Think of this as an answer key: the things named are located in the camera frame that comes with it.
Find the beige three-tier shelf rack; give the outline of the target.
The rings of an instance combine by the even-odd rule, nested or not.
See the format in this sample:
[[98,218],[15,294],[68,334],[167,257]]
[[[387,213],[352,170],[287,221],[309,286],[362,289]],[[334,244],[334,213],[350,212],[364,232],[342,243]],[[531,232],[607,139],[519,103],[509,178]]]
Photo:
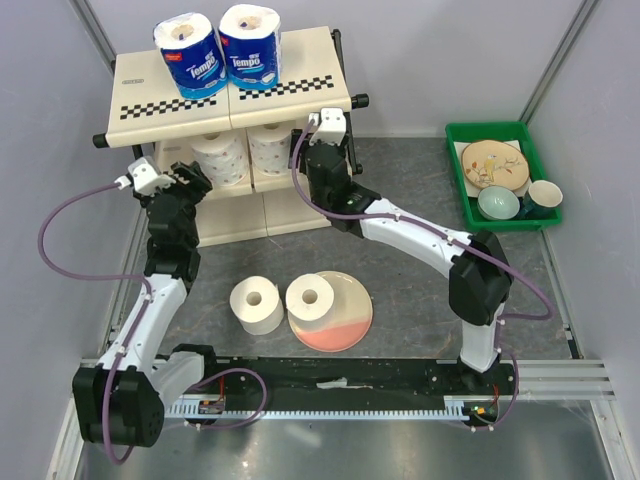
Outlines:
[[[151,143],[162,169],[192,162],[189,138],[226,130],[291,121],[305,125],[325,107],[344,112],[365,107],[365,94],[349,93],[343,73],[341,34],[327,26],[285,32],[281,36],[282,77],[270,90],[229,85],[215,96],[180,96],[156,50],[119,55],[107,130],[96,134],[98,148]],[[308,207],[291,176],[267,176],[252,168],[239,183],[217,187],[197,206],[203,247],[323,228],[329,222]]]

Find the light teal ceramic bowl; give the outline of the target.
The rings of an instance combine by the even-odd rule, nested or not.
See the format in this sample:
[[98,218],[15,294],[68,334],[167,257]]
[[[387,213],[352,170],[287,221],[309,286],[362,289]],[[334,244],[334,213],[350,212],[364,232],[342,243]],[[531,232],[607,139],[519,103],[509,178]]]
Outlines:
[[518,197],[509,189],[489,186],[480,191],[477,206],[481,215],[492,221],[513,219],[520,210]]

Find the beige and pink plate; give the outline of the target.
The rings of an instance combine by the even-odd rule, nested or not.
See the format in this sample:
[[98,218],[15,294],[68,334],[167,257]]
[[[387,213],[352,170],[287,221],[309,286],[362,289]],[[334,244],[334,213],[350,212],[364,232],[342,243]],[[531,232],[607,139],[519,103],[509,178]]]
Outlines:
[[337,271],[321,271],[335,292],[332,320],[318,332],[298,331],[289,321],[291,330],[307,347],[325,353],[347,350],[367,334],[373,320],[371,297],[364,285],[355,277]]

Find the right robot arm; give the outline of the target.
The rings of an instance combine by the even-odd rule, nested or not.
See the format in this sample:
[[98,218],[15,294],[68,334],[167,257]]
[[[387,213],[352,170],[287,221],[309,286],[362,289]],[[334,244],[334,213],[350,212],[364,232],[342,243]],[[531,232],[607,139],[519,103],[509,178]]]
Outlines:
[[498,318],[513,283],[497,237],[446,229],[398,208],[352,179],[346,153],[345,142],[313,142],[307,129],[293,131],[292,175],[308,183],[298,190],[302,200],[337,230],[393,247],[447,279],[463,334],[455,381],[483,392],[498,376]]

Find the white roll with dotted print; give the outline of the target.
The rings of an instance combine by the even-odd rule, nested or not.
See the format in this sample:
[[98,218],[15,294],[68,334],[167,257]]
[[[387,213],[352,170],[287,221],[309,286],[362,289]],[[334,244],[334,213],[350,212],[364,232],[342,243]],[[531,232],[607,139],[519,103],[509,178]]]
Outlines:
[[239,130],[192,137],[189,144],[203,173],[217,187],[241,182],[249,172],[249,158]]

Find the beige plate with bird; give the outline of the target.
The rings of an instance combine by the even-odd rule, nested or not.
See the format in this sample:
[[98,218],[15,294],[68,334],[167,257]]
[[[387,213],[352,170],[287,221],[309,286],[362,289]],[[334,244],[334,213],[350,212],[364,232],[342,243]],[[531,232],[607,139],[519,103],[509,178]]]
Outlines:
[[465,178],[476,188],[500,186],[515,191],[529,180],[529,163],[516,147],[496,140],[470,143],[461,153]]

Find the dark teal mug white inside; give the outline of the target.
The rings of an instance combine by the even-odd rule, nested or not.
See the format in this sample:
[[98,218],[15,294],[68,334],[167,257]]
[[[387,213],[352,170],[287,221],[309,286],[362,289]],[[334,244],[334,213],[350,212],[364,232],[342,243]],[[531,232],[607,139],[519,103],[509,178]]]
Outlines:
[[546,219],[563,202],[562,190],[553,182],[537,180],[522,198],[517,219]]

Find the plain white roll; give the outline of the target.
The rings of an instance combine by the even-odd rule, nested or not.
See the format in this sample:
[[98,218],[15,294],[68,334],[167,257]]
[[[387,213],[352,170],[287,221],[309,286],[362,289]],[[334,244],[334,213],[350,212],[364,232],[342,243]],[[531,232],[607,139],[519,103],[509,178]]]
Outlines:
[[243,329],[254,336],[274,331],[284,318],[277,286],[262,276],[251,276],[231,291],[229,303]]
[[301,332],[318,332],[332,320],[335,292],[318,274],[304,274],[290,283],[285,303],[288,319]]

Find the white roll with pink core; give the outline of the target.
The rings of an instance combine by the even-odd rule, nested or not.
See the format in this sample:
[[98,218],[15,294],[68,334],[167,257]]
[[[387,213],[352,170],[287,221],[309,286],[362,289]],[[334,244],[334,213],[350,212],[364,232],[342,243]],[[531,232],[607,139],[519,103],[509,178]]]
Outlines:
[[267,176],[288,172],[293,121],[278,122],[248,128],[247,139],[254,167]]

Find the green plastic bin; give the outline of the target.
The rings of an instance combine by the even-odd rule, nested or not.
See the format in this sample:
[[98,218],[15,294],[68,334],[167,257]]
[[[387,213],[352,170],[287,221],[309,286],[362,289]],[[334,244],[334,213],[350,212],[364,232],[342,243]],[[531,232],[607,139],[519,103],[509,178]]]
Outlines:
[[561,209],[556,207],[542,218],[493,220],[485,218],[478,206],[479,190],[465,177],[462,164],[463,150],[475,141],[494,140],[511,145],[521,151],[529,162],[529,178],[532,181],[547,180],[544,162],[529,132],[527,125],[519,121],[497,122],[453,122],[445,127],[446,145],[462,205],[463,216],[470,231],[481,229],[493,232],[536,231],[559,225],[562,222]]

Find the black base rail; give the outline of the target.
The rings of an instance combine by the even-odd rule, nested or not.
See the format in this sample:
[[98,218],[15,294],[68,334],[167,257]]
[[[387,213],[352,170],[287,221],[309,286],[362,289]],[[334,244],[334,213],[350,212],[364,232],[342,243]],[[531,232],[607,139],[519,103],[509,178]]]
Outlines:
[[516,379],[510,363],[478,373],[459,360],[407,358],[219,356],[205,375],[233,368],[263,378],[267,412],[435,410],[447,396],[505,398]]

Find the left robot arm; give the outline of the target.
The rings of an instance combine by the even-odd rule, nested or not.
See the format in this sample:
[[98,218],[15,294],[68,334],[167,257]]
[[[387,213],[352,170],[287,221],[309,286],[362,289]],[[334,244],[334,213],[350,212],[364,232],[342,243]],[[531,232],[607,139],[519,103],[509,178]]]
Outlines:
[[205,360],[209,347],[180,346],[157,357],[198,274],[196,206],[213,186],[196,162],[176,162],[163,172],[149,157],[131,164],[126,178],[147,217],[141,291],[97,364],[78,369],[72,392],[85,441],[151,447],[179,397],[190,387],[211,392],[220,378],[218,367]]

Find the blue paper towel roll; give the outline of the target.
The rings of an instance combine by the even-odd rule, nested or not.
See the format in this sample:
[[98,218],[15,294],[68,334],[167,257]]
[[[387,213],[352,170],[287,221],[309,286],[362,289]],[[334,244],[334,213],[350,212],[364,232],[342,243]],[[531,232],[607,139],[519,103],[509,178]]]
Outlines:
[[238,88],[274,88],[281,74],[281,18],[273,9],[251,4],[230,7],[218,33],[227,74]]

